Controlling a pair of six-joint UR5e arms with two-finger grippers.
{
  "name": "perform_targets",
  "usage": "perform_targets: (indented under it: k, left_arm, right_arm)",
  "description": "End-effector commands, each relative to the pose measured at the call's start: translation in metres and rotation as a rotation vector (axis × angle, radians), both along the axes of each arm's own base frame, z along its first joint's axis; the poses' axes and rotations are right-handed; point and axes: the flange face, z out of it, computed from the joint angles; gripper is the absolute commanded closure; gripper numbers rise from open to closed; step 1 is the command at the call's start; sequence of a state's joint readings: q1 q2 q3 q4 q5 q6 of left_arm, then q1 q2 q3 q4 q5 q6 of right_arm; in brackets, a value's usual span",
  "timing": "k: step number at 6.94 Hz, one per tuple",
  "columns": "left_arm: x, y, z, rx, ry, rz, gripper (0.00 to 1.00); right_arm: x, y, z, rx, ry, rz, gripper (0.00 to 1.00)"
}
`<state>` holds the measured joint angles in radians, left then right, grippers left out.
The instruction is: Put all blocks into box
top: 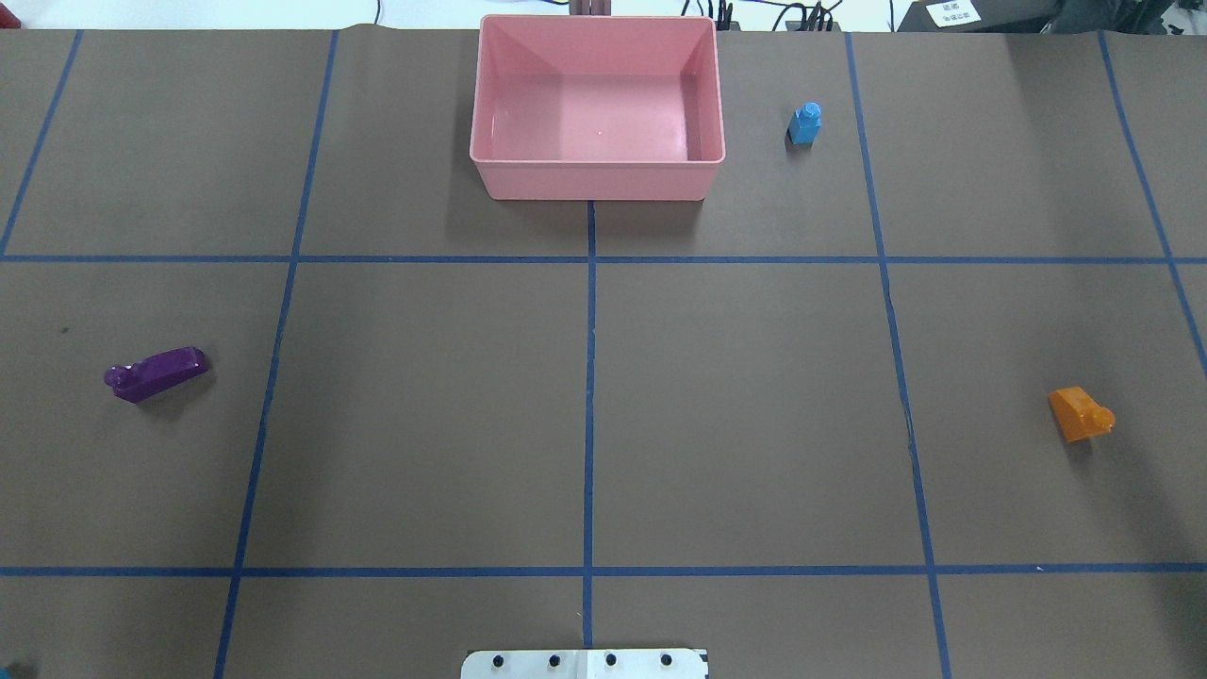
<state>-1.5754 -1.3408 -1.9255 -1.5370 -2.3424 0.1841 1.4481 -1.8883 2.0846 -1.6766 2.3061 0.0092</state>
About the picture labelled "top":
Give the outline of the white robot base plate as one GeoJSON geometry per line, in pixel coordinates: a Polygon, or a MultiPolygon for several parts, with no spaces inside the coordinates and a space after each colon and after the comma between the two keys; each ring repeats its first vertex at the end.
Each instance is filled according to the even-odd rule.
{"type": "Polygon", "coordinates": [[[690,648],[482,650],[461,678],[710,678],[705,650],[690,648]]]}

